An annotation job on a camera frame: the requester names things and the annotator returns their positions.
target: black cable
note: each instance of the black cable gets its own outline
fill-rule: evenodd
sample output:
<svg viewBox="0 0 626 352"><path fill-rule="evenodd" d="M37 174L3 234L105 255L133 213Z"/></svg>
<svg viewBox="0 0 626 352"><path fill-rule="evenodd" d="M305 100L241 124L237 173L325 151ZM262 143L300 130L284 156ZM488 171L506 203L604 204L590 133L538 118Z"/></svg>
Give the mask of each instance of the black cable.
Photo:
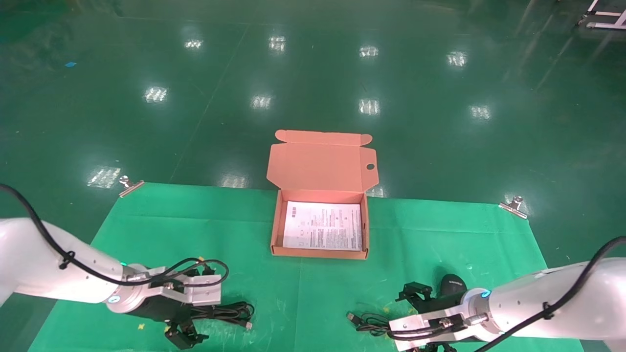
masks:
<svg viewBox="0 0 626 352"><path fill-rule="evenodd" d="M493 341L491 341L491 342L485 344L484 346L482 346L481 348L477 349L475 352L485 352L485 351L487 351L488 349L490 349L490 348L496 346L497 344L499 344L500 342L504 341L506 338L509 338L510 336L512 336L513 334L518 332L519 330L527 327L528 325L534 323L535 321L538 321L539 319L550 319L550 318L552 318L553 313L555 311L557 311L557 309L563 307L574 296L576 296L576 294L578 292L580 292L582 287L585 285L585 283L587 282L587 280L591 276L592 270L595 269L595 267L598 265L600 260L602 258L604 258L608 254L609 251L611 251L613 248L617 247L618 245L623 244L624 242L626 242L626 236L616 237L616 238L612 239L611 241L608 241L604 246L602 246L602 248L600 248L593 255L592 259L589 261L589 263L587 263L587 266L585 266L583 271L578 276L578 279L576 279L576 281L574 282L574 285L572 285L572 287L555 304L550 305L547 302L545 302L544 305L546 306L546 308L543 311L540 311L539 313L531 316L530 318L528 318L528 319L522 321L521 323L517 324L516 326L512 327L507 332L505 332L504 334L500 335L499 337L497 337Z"/></svg>
<svg viewBox="0 0 626 352"><path fill-rule="evenodd" d="M192 319L217 319L251 329L250 319L254 311L253 305L243 301L221 306L199 306L192 307Z"/></svg>
<svg viewBox="0 0 626 352"><path fill-rule="evenodd" d="M349 313L348 319L356 326L356 331L368 331L372 336L382 336L386 334L391 339L398 341L433 338L451 331L451 327L445 328L444 326L429 326L421 329L394 331L389 326L389 319L387 317L374 313L364 313L361 316Z"/></svg>
<svg viewBox="0 0 626 352"><path fill-rule="evenodd" d="M35 212L35 210L33 209L33 206L16 189L14 189L11 186L5 185L5 184L0 184L0 190L3 190L5 192L11 194L13 197L15 197L22 204L22 206L26 209L26 212L28 213L29 217L31 218L31 220L35 224L35 227L37 227L37 230L39 230L39 233L41 234L41 237L43 237L43 239L50 245L50 247L52 247L52 249L54 249L55 252L57 252L58 254L61 255L61 257L63 258L63 263L59 266L60 269L64 269L65 267L67 267L67 264L71 263L71 264L76 265L80 269L84 270L88 274L91 274L92 276L95 276L98 279L104 280L106 282L110 282L112 284L116 284L116 285L120 285L120 286L141 286L141 285L145 285L145 284L151 284L153 282L162 282L162 281L171 280L174 277L182 275L181 273L177 272L177 273L174 273L174 274L168 276L168 274L171 273L172 271L174 271L177 267L183 265L186 262L193 261L196 264L186 268L182 272L187 272L187 271L189 271L189 270L191 270L193 268L196 268L198 266L204 265L204 264L209 263L209 262L213 262L213 263L216 263L216 264L219 264L219 265L223 266L224 269L225 269L225 274L218 281L207 283L207 284L196 284L196 285L190 285L190 286L193 286L193 287L215 286L215 285L221 284L224 280L226 280L226 277L228 277L228 266L226 264L224 264L222 261L218 261L217 259L207 259L207 260L201 261L200 259L197 259L197 258L187 258L187 259L183 259L182 261L174 264L172 267L168 268L166 271L164 271L164 272L162 272L162 273L160 273L158 275L152 276L152 277L150 277L147 280L142 280L142 281L119 281L119 280L116 280L116 279L112 279L112 278L110 278L108 276L100 274L99 272L97 272L97 271L93 270L92 268L90 268L90 267L86 266L85 264L83 264L81 261L75 259L73 251L69 251L69 252L64 251L63 248L61 248L61 246L59 246L59 244L50 235L50 233L48 232L48 230L44 226L43 222L41 221L41 218L39 217L39 215L37 215L37 212Z"/></svg>

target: metal clip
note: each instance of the metal clip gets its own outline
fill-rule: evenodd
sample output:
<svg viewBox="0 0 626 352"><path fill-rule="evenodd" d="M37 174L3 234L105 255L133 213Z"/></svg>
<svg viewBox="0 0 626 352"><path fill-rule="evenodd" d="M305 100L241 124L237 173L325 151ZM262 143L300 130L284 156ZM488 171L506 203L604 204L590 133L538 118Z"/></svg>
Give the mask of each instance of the metal clip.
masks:
<svg viewBox="0 0 626 352"><path fill-rule="evenodd" d="M520 197L519 195L516 195L515 197L513 197L513 200L509 204L500 203L499 207L501 207L502 209L506 210L507 212L511 214L515 214L518 217L521 217L522 219L527 219L528 215L520 212L520 205L523 201L524 199L522 199L522 197Z"/></svg>
<svg viewBox="0 0 626 352"><path fill-rule="evenodd" d="M133 192L134 190L141 187L145 182L141 180L137 182L136 184L134 184L130 182L130 179L128 178L128 176L124 175L120 177L120 183L123 184L125 188L125 190L123 190L122 193L120 193L120 198L124 198L127 195L129 195L131 192Z"/></svg>

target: white stand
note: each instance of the white stand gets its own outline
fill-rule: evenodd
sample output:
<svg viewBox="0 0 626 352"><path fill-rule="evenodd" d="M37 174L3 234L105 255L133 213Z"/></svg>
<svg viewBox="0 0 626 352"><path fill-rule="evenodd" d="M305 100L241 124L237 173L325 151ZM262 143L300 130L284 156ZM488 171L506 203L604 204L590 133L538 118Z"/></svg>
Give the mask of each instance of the white stand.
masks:
<svg viewBox="0 0 626 352"><path fill-rule="evenodd" d="M577 26L583 23L583 21L585 20L585 18L587 18L587 16L589 16L590 14L594 14L597 16L617 17L617 21L615 23L589 22L587 23L587 28L626 29L626 25L624 25L624 22L626 21L626 10L624 10L624 12L621 12L621 13L608 13L608 12L603 12L603 11L594 11L593 8L595 7L597 3L598 3L598 0L593 0L587 12L580 18L580 21L578 21Z"/></svg>

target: green mat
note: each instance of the green mat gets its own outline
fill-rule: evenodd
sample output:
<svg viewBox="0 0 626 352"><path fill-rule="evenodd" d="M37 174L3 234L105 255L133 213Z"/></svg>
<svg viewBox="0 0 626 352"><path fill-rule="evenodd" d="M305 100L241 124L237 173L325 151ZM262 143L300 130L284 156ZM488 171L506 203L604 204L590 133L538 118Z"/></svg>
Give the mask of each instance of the green mat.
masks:
<svg viewBox="0 0 626 352"><path fill-rule="evenodd" d="M447 272L469 287L492 288L545 268L528 222L497 205L404 199L370 199L366 261L273 257L275 201L276 193L264 190L146 184L117 201L93 245L151 267L190 256L230 266L222 302L254 304L254 328L197 321L198 332L210 338L196 352L393 352L393 341L357 333L346 313L408 315L413 311L406 301L394 302L403 285L435 285ZM30 351L175 351L164 329L164 323L111 313L104 304L58 302ZM577 340L510 338L494 351L582 347Z"/></svg>

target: black cable bundle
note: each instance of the black cable bundle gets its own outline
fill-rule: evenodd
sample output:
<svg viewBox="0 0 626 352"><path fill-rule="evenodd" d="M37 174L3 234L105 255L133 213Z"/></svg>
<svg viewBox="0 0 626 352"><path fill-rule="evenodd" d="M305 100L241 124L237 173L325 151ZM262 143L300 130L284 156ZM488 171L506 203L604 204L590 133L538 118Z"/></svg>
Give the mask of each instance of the black cable bundle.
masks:
<svg viewBox="0 0 626 352"><path fill-rule="evenodd" d="M217 319L248 330L252 329L250 319L253 315L254 306L243 301L220 306L192 307L192 319Z"/></svg>
<svg viewBox="0 0 626 352"><path fill-rule="evenodd" d="M374 313L363 313L361 316L348 313L348 319L356 326L356 331L369 331L372 336L382 336L386 334L389 338L398 341L414 341L418 338L433 338L451 331L451 328L445 328L444 326L430 326L428 328L414 330L393 331L389 326L389 319L387 317Z"/></svg>

